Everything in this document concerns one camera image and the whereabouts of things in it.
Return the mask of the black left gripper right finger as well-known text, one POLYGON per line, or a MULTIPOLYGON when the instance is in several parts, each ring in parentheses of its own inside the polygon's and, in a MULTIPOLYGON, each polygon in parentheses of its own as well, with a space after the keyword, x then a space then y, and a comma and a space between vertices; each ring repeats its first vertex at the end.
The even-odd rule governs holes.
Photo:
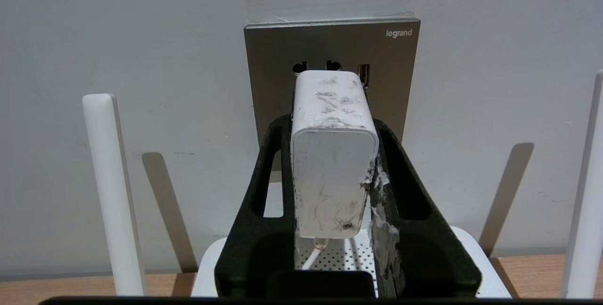
POLYGON ((368 189, 369 234, 381 298, 475 298, 481 272, 381 120, 368 189))

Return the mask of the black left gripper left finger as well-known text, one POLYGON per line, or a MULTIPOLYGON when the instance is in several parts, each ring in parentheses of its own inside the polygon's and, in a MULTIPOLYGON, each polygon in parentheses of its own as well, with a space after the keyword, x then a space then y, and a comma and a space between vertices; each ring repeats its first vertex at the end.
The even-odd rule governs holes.
POLYGON ((291 126, 292 116, 285 114, 267 128, 244 199, 214 269, 221 298, 263 298, 273 276, 295 267, 297 221, 289 149, 291 126), (284 214, 268 218, 264 211, 278 153, 284 214))

